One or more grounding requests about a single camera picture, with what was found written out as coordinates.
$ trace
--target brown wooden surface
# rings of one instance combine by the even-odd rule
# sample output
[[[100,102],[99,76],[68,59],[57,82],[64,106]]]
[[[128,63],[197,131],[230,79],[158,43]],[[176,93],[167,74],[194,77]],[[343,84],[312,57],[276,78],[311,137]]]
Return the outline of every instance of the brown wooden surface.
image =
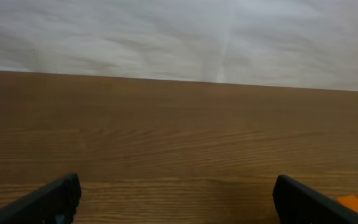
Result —
[[[358,92],[0,72],[0,207],[68,172],[76,223],[277,223],[278,174],[358,195]]]

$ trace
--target tabletop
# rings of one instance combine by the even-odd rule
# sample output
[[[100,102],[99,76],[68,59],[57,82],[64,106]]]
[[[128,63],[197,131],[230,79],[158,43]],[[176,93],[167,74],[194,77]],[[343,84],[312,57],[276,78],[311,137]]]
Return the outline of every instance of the tabletop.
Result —
[[[75,223],[278,223],[279,174],[358,196],[358,92],[0,72],[0,207],[69,172]]]

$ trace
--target white backdrop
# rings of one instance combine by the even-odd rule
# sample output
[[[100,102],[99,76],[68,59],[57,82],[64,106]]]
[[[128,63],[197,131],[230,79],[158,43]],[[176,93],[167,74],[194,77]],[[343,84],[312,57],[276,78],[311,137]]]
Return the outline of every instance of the white backdrop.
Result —
[[[358,1],[0,0],[0,70],[358,90]]]

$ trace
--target wood grain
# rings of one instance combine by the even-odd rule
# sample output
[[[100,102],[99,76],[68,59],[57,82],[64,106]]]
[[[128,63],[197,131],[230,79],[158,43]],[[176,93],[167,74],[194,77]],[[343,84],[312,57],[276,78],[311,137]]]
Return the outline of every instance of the wood grain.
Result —
[[[0,72],[0,207],[68,172],[76,223],[277,223],[278,174],[358,195],[358,92]]]

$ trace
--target white sheet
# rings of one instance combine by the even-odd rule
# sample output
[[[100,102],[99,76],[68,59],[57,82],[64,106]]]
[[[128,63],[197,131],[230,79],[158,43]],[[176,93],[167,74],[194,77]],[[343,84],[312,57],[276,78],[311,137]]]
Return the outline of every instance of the white sheet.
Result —
[[[358,1],[0,0],[0,70],[358,90]]]

